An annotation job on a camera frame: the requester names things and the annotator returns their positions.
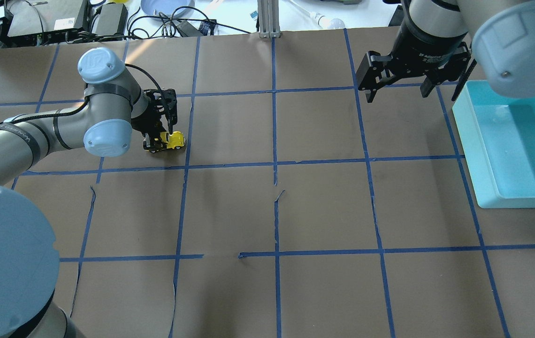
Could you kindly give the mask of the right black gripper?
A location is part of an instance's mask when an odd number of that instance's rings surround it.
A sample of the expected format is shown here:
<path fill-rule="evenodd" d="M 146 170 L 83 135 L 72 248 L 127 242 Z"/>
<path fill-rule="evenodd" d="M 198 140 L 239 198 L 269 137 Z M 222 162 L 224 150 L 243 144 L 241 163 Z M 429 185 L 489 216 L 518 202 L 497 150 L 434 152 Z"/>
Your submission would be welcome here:
<path fill-rule="evenodd" d="M 378 90 L 397 82 L 398 78 L 425 76 L 420 85 L 422 98 L 436 86 L 456 81 L 471 59 L 465 34 L 454 37 L 433 36 L 411 19 L 404 19 L 390 55 L 368 51 L 356 71 L 357 88 L 372 103 Z"/>

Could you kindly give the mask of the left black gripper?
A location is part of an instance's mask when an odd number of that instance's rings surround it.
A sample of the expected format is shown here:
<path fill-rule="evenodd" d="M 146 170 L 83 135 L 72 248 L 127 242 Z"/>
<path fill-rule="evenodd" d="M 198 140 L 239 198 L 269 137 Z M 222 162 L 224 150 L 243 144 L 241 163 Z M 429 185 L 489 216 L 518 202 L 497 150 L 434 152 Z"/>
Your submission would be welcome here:
<path fill-rule="evenodd" d="M 132 118 L 131 124 L 145 137 L 143 149 L 156 153 L 160 151 L 160 138 L 152 135 L 168 131 L 168 136 L 171 136 L 178 122 L 177 94 L 174 89 L 144 90 L 143 99 L 147 103 L 146 108 L 141 115 Z"/>

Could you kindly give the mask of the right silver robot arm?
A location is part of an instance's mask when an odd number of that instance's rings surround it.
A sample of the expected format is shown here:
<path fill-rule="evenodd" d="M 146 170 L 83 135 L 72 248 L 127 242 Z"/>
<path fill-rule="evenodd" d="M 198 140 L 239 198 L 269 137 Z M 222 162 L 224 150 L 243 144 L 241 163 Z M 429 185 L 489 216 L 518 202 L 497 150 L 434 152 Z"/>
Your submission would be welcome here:
<path fill-rule="evenodd" d="M 378 90 L 423 77 L 420 93 L 458 81 L 458 98 L 475 66 L 495 93 L 535 96 L 535 0 L 402 0 L 404 18 L 388 55 L 368 51 L 356 87 L 373 102 Z"/>

